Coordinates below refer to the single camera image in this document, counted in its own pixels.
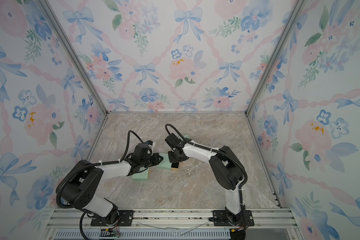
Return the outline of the small green jewelry box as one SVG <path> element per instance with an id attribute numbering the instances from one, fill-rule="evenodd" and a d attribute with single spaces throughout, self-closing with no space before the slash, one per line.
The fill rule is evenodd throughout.
<path id="1" fill-rule="evenodd" d="M 140 168 L 136 174 L 132 175 L 133 181 L 147 181 L 149 179 L 149 169 L 148 168 Z"/>

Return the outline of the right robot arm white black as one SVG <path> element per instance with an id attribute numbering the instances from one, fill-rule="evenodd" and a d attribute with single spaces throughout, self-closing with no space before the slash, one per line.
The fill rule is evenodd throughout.
<path id="1" fill-rule="evenodd" d="M 178 138 L 175 134 L 168 135 L 165 142 L 171 148 L 168 152 L 171 163 L 194 158 L 210 165 L 216 181 L 225 189 L 227 221 L 232 226 L 243 225 L 245 205 L 242 187 L 247 182 L 248 175 L 233 151 L 227 146 L 221 149 L 203 146 L 188 138 Z"/>

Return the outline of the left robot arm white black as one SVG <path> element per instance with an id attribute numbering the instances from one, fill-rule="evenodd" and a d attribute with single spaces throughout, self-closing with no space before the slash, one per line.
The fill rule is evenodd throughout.
<path id="1" fill-rule="evenodd" d="M 163 160 L 154 153 L 152 143 L 139 143 L 135 150 L 123 160 L 90 163 L 79 161 L 65 176 L 56 189 L 56 203 L 59 208 L 74 208 L 85 214 L 92 214 L 103 225 L 114 225 L 120 218 L 118 207 L 96 192 L 101 181 L 128 177 L 147 171 Z"/>

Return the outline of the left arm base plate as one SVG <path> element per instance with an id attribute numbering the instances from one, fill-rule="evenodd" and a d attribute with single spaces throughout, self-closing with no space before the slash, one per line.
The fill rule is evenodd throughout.
<path id="1" fill-rule="evenodd" d="M 107 217 L 100 217 L 97 214 L 94 214 L 91 221 L 92 227 L 113 227 L 113 226 L 121 226 L 121 227 L 130 227 L 132 225 L 133 210 L 117 210 L 115 212 L 111 212 Z"/>

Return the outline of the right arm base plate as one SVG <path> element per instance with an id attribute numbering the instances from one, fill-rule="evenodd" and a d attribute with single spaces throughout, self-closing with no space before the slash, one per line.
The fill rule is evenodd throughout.
<path id="1" fill-rule="evenodd" d="M 255 225 L 252 212 L 244 210 L 234 215 L 228 210 L 214 210 L 213 216 L 209 218 L 215 227 L 253 227 Z"/>

